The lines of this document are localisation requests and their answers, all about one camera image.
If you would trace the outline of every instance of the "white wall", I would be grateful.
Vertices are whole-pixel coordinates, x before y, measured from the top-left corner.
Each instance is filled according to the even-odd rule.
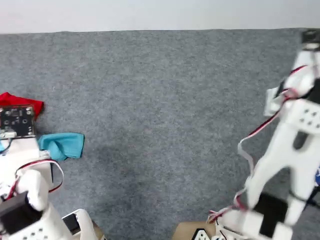
[[[320,27],[320,0],[0,0],[0,33]]]

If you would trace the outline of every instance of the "black cable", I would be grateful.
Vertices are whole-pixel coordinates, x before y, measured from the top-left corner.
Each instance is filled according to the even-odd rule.
[[[10,138],[10,140],[9,140],[9,145],[8,145],[5,149],[3,149],[2,151],[0,151],[0,154],[5,153],[5,152],[10,148],[12,141],[13,141],[13,139]]]

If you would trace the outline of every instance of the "white wire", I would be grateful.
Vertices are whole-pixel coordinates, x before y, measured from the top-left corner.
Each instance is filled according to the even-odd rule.
[[[296,94],[296,91],[294,89],[286,89],[284,90],[283,92],[281,92],[281,95],[285,95],[286,93],[293,93],[292,95],[294,96]],[[277,113],[275,113],[270,119],[269,122],[267,122],[265,125],[261,126],[261,128],[257,129],[256,131],[252,132],[251,134],[249,134],[248,136],[244,137],[243,139],[241,139],[241,141],[238,143],[237,145],[237,150],[238,150],[238,154],[241,155],[242,157],[244,157],[247,161],[248,161],[248,165],[249,165],[249,169],[250,169],[250,175],[248,178],[251,178],[254,174],[254,170],[255,170],[255,164],[254,164],[254,158],[249,154],[247,153],[243,147],[242,147],[242,144],[244,141],[254,137],[255,135],[257,135],[258,133],[260,133],[265,127],[267,127],[270,123],[272,123],[279,115],[280,113],[280,110],[282,108],[282,105],[280,106],[280,109]],[[234,195],[234,198],[233,198],[233,204],[234,206],[240,208],[240,203],[238,202],[238,197],[240,195],[242,195],[245,191],[247,190],[247,185],[245,184],[243,189],[239,190],[235,195]],[[211,219],[221,215],[221,214],[224,214],[226,212],[228,212],[229,210],[232,209],[233,206],[227,206],[227,207],[224,207],[222,208],[221,210],[219,210],[218,212],[216,211],[210,211],[211,213],[208,215],[208,218],[207,218],[207,222],[209,223],[211,221]]]

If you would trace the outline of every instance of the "red wire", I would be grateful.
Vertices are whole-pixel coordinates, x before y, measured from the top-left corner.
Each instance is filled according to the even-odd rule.
[[[290,75],[298,72],[300,69],[303,69],[303,68],[306,67],[306,66],[307,66],[307,65],[298,66],[297,68],[293,69],[293,70],[290,72]]]
[[[59,163],[53,159],[43,159],[43,160],[36,160],[36,161],[32,161],[32,162],[28,162],[22,166],[20,166],[16,171],[15,171],[15,177],[16,177],[16,181],[14,182],[14,184],[12,185],[12,187],[10,188],[10,192],[8,194],[8,197],[5,199],[5,200],[8,200],[8,199],[11,199],[13,196],[14,196],[14,193],[15,193],[15,190],[16,190],[16,187],[17,187],[17,184],[19,182],[19,179],[18,179],[18,176],[17,176],[17,172],[21,169],[24,169],[26,167],[29,167],[29,166],[32,166],[32,165],[35,165],[35,164],[39,164],[39,163],[50,163],[50,162],[55,162],[57,165],[59,165]],[[53,191],[57,190],[58,188],[61,187],[63,183],[63,179],[61,180],[60,184],[55,186],[54,188],[50,189],[49,190],[49,193],[52,193]]]

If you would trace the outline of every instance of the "red cloth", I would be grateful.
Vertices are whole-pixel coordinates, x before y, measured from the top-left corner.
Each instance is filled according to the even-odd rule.
[[[2,93],[0,95],[0,106],[10,106],[10,105],[33,105],[34,114],[35,114],[34,119],[37,119],[42,108],[44,107],[44,102],[29,99],[29,98],[14,96],[8,92]]]

